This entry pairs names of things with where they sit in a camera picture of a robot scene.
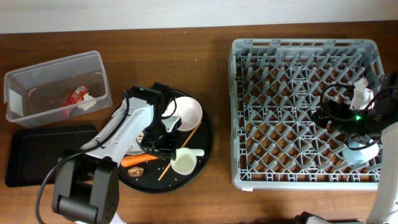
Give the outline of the grey plate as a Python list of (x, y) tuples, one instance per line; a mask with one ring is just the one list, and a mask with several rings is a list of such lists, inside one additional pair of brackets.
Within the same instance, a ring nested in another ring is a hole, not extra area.
[(128, 155), (138, 155), (138, 154), (143, 154), (144, 150), (142, 149), (141, 146), (141, 141), (144, 137), (144, 133), (141, 132), (137, 138), (133, 141), (133, 143), (130, 145), (129, 149), (127, 150), (126, 154)]

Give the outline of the white cup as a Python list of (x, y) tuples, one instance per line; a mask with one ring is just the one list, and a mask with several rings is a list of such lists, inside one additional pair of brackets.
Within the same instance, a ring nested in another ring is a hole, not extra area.
[(176, 157), (172, 160), (171, 167), (178, 174), (191, 174), (197, 164), (197, 157), (188, 150), (189, 148), (180, 148), (176, 150)]

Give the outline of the pink-white bowl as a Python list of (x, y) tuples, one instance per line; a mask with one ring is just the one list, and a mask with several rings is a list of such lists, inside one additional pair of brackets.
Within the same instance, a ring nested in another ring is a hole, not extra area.
[(180, 96), (175, 99), (177, 109), (175, 109), (174, 101), (171, 101), (165, 110), (163, 116), (173, 115), (181, 118), (182, 124), (178, 128), (179, 131), (191, 131), (195, 129), (203, 117), (203, 110), (199, 102), (189, 96)]

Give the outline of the orange carrot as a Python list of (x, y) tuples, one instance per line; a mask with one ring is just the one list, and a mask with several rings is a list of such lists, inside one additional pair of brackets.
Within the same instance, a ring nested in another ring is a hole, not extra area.
[(157, 159), (159, 159), (159, 158), (156, 156), (150, 155), (150, 154), (130, 155), (130, 156), (126, 156), (122, 159), (121, 165), (123, 167), (130, 167), (130, 166), (134, 166), (136, 164), (140, 164), (140, 163), (147, 162), (147, 161), (153, 161), (153, 160), (157, 160)]

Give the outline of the white plastic fork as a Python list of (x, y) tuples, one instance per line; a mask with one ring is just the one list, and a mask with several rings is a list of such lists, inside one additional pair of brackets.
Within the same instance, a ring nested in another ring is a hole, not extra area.
[(202, 149), (189, 149), (189, 152), (191, 152), (195, 156), (204, 156), (205, 152)]

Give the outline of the brown walnut piece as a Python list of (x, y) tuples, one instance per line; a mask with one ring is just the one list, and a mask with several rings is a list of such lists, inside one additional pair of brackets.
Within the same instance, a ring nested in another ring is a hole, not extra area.
[(127, 171), (130, 177), (141, 177), (144, 174), (144, 169), (142, 167), (132, 167)]

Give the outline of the light blue cup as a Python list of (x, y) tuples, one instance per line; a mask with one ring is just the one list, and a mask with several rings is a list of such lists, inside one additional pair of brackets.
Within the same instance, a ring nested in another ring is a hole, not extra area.
[(379, 146), (377, 144), (367, 146), (361, 150), (354, 150), (357, 147), (363, 146), (364, 144), (358, 143), (356, 141), (349, 142), (348, 146), (342, 150), (344, 160), (350, 165), (356, 166), (358, 164), (370, 161), (379, 154)]

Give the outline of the white tissue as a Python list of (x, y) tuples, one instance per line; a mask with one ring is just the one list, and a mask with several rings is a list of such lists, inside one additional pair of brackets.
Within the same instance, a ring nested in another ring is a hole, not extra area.
[(89, 93), (87, 93), (84, 95), (82, 99), (82, 104), (80, 104), (78, 108), (87, 111), (90, 108), (94, 107), (95, 104), (96, 104), (96, 99), (93, 96), (91, 96)]

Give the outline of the red snack wrapper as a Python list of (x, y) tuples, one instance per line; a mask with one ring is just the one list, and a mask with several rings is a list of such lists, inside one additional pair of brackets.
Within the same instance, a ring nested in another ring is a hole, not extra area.
[(74, 105), (79, 103), (80, 101), (82, 101), (84, 99), (84, 96), (89, 92), (89, 88), (87, 85), (82, 85), (79, 86), (76, 90), (74, 90), (73, 92), (70, 93), (70, 95), (68, 96), (68, 98), (64, 101), (63, 103), (63, 107), (67, 107), (67, 109), (64, 109), (62, 111), (62, 114), (65, 117), (69, 117), (70, 113), (75, 109), (74, 107), (70, 107), (70, 105)]

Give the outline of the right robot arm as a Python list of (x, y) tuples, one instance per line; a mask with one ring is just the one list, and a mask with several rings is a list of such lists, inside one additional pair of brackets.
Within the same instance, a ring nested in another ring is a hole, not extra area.
[(320, 128), (330, 125), (345, 134), (348, 141), (358, 137), (377, 139), (361, 147), (349, 148), (359, 152), (382, 143), (382, 167), (377, 195), (366, 223), (397, 223), (397, 72), (383, 79), (377, 93), (368, 88), (368, 81), (360, 79), (353, 85), (332, 84), (327, 88), (341, 87), (353, 93), (350, 104), (324, 100), (310, 119)]

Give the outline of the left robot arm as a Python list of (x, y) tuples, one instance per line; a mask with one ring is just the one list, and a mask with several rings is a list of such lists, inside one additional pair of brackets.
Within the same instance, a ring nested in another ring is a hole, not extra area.
[(160, 83), (125, 91), (100, 133), (52, 169), (53, 212), (77, 223), (122, 223), (117, 213), (121, 161), (132, 146), (159, 159), (176, 157), (181, 120), (165, 114), (173, 100), (169, 86)]

